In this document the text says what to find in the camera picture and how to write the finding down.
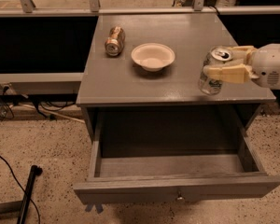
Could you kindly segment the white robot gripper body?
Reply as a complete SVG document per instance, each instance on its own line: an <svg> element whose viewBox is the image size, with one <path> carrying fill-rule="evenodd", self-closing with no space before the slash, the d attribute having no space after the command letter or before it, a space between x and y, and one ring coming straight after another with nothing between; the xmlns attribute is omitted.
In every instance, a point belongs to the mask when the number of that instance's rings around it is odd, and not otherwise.
<svg viewBox="0 0 280 224"><path fill-rule="evenodd" d="M280 90L280 44L269 44L248 54L250 79L262 88Z"/></svg>

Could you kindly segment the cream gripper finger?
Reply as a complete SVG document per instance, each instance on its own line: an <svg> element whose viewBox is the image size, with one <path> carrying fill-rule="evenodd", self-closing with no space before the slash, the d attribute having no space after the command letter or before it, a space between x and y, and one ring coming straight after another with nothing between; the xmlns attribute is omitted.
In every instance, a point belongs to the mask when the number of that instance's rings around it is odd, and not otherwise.
<svg viewBox="0 0 280 224"><path fill-rule="evenodd" d="M259 78L251 66L243 63L236 65L206 65L203 68L203 72L211 79L236 84Z"/></svg>
<svg viewBox="0 0 280 224"><path fill-rule="evenodd" d="M243 60L244 62L248 62L252 54L257 50L254 46L235 46L228 47L228 49L232 52L232 59L235 60Z"/></svg>

